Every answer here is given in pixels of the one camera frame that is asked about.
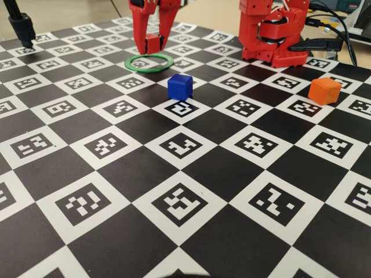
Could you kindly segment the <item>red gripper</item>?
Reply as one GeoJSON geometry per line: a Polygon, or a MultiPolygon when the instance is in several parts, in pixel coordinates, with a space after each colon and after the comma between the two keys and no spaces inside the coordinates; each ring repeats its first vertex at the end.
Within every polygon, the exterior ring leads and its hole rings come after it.
{"type": "MultiPolygon", "coordinates": [[[[137,50],[146,53],[146,32],[149,10],[144,7],[145,0],[129,0],[133,18],[133,35],[137,50]]],[[[180,7],[188,5],[188,0],[160,0],[159,4],[159,36],[160,50],[164,50],[176,14],[180,7]]]]}

